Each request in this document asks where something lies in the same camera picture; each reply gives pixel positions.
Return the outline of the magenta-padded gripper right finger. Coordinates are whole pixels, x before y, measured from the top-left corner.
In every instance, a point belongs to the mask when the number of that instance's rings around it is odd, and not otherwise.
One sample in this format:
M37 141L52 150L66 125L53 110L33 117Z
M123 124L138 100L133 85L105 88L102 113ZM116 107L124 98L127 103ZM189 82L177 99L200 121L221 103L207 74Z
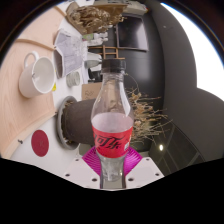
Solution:
M163 178L164 175L150 157L142 157L133 148L124 160L125 188L134 189Z

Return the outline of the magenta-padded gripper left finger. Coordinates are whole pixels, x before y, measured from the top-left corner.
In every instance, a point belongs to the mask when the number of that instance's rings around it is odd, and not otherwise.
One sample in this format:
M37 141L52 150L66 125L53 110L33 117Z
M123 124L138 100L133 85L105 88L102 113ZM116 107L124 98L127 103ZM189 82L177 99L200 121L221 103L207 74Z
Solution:
M81 187L100 188L101 164L95 148L91 148L84 156L75 158L64 173L64 178Z

